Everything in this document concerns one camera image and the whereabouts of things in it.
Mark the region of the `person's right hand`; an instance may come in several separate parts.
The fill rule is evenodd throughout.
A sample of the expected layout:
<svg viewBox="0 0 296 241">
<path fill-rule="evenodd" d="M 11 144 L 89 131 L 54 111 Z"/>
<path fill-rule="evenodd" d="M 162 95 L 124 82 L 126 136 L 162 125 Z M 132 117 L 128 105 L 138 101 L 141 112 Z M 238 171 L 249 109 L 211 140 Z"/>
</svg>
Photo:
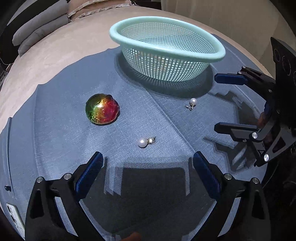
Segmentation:
<svg viewBox="0 0 296 241">
<path fill-rule="evenodd" d="M 272 112 L 272 105 L 270 104 L 270 102 L 267 101 L 264 105 L 264 111 L 260 114 L 260 117 L 257 122 L 257 127 L 259 129 L 264 128 L 265 125 L 268 123 L 271 112 Z"/>
</svg>

